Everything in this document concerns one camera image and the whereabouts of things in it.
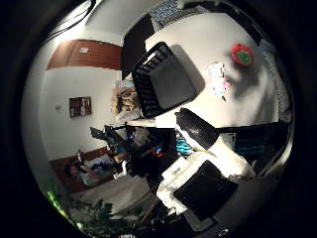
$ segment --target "table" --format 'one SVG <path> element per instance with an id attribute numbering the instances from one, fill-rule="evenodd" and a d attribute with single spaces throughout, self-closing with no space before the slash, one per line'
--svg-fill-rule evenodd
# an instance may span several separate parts
<path id="1" fill-rule="evenodd" d="M 256 43 L 232 18 L 223 13 L 204 13 L 166 26 L 146 39 L 147 51 L 158 42 L 166 42 L 184 65 L 187 73 L 201 74 L 205 85 L 188 108 L 216 128 L 260 125 L 278 120 L 277 93 L 269 69 Z M 249 67 L 236 65 L 231 59 L 231 46 L 241 42 L 249 46 L 255 61 Z M 207 67 L 221 62 L 232 87 L 224 101 L 211 95 L 211 78 Z M 159 128 L 174 128 L 174 112 L 179 107 L 156 117 Z"/>

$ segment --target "clothing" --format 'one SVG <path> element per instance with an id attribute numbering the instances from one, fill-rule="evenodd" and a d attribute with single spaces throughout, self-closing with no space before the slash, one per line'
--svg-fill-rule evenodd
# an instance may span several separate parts
<path id="1" fill-rule="evenodd" d="M 260 50 L 264 55 L 264 59 L 268 63 L 270 77 L 273 80 L 276 88 L 278 102 L 278 119 L 286 123 L 290 123 L 290 121 L 292 120 L 290 98 L 285 83 L 277 68 L 278 64 L 275 57 L 275 48 L 266 40 L 261 40 Z"/>
<path id="2" fill-rule="evenodd" d="M 98 184 L 100 179 L 104 179 L 112 175 L 114 169 L 114 162 L 111 161 L 108 155 L 96 158 L 92 161 L 86 161 L 84 164 L 92 169 L 99 178 L 93 178 L 90 173 L 79 172 L 79 178 L 87 186 L 94 186 Z"/>
<path id="3" fill-rule="evenodd" d="M 124 153 L 124 152 L 126 152 L 126 150 L 124 148 L 122 148 L 122 147 L 118 148 L 118 154 Z"/>

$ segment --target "desk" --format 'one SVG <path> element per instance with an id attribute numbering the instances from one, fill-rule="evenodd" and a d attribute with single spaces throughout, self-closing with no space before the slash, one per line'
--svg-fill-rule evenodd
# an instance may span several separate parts
<path id="1" fill-rule="evenodd" d="M 195 66 L 205 81 L 204 89 L 196 99 L 182 107 L 217 128 L 278 120 L 277 94 L 269 77 L 268 65 L 256 43 L 228 15 L 204 13 L 168 25 L 146 40 L 147 51 L 158 42 L 166 42 L 171 47 L 190 76 L 194 76 L 191 68 Z M 253 50 L 255 61 L 251 66 L 237 66 L 232 61 L 231 46 L 236 42 Z M 215 61 L 224 64 L 226 77 L 232 82 L 225 94 L 226 101 L 210 93 L 211 78 L 207 67 Z M 174 112 L 178 110 L 179 107 L 156 117 L 157 127 L 174 128 Z"/>

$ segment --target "wall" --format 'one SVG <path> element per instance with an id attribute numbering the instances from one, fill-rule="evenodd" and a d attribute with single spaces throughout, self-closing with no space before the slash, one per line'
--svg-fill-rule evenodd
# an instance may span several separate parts
<path id="1" fill-rule="evenodd" d="M 24 89 L 21 108 L 21 127 L 25 151 L 31 170 L 42 190 L 47 190 L 49 178 L 59 182 L 47 160 L 48 155 L 43 143 L 38 116 L 42 81 L 53 50 L 53 45 L 47 45 L 35 58 Z"/>
<path id="2" fill-rule="evenodd" d="M 65 158 L 82 151 L 103 147 L 93 139 L 90 126 L 102 129 L 115 123 L 110 111 L 112 89 L 118 71 L 98 67 L 62 67 L 48 70 L 40 95 L 41 134 L 49 160 Z M 69 98 L 91 96 L 92 115 L 70 119 Z"/>
<path id="3" fill-rule="evenodd" d="M 27 83 L 24 89 L 24 97 L 21 109 L 21 124 L 22 134 L 25 145 L 25 150 L 28 155 L 30 167 L 39 182 L 39 185 L 45 189 L 45 184 L 48 181 L 48 175 L 54 177 L 53 170 L 47 158 L 50 160 L 63 158 L 72 155 L 73 150 L 78 149 L 78 145 L 74 143 L 68 147 L 63 145 L 57 138 L 62 138 L 65 143 L 70 137 L 77 136 L 79 145 L 83 149 L 89 149 L 92 146 L 92 140 L 88 138 L 88 131 L 86 129 L 85 136 L 83 133 L 76 132 L 74 125 L 79 127 L 95 126 L 101 127 L 106 122 L 107 106 L 102 100 L 109 98 L 105 96 L 110 93 L 107 86 L 111 86 L 112 82 L 102 80 L 101 78 L 117 77 L 120 71 L 105 71 L 104 69 L 77 69 L 76 77 L 70 77 L 74 68 L 65 69 L 64 71 L 52 71 L 46 75 L 46 67 L 49 63 L 54 50 L 60 42 L 70 39 L 86 39 L 96 40 L 111 43 L 117 46 L 123 45 L 123 38 L 125 33 L 142 17 L 152 5 L 159 2 L 158 0 L 105 0 L 102 1 L 96 10 L 90 14 L 89 18 L 83 20 L 79 25 L 73 29 L 61 34 L 57 38 L 48 42 L 39 51 L 31 67 L 28 75 Z M 87 5 L 82 5 L 74 10 L 70 16 L 82 12 Z M 89 83 L 90 78 L 96 83 L 100 83 L 100 87 L 92 86 Z M 66 81 L 67 87 L 63 86 L 63 81 Z M 53 92 L 49 89 L 49 85 L 56 82 L 59 87 L 55 87 Z M 90 118 L 74 120 L 73 123 L 67 119 L 66 124 L 60 126 L 61 118 L 66 118 L 66 98 L 68 96 L 81 96 L 83 93 L 90 94 L 97 90 L 98 93 L 92 95 L 93 115 Z M 61 110 L 55 111 L 54 107 L 60 104 Z M 101 114 L 96 112 L 96 109 L 101 110 Z M 68 135 L 68 131 L 72 131 L 72 136 Z M 62 133 L 63 137 L 56 136 L 57 133 Z M 48 149 L 48 143 L 52 143 L 52 147 Z M 97 142 L 94 146 L 100 146 L 102 142 Z"/>

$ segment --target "toy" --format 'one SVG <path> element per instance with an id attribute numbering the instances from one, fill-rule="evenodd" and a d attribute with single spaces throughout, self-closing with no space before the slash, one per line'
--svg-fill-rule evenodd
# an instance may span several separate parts
<path id="1" fill-rule="evenodd" d="M 254 61 L 252 50 L 242 43 L 236 43 L 231 47 L 231 57 L 240 66 L 249 66 Z"/>
<path id="2" fill-rule="evenodd" d="M 210 85 L 212 95 L 224 99 L 226 90 L 231 87 L 231 83 L 224 75 L 224 65 L 220 62 L 212 63 L 208 67 L 208 71 L 212 81 Z"/>

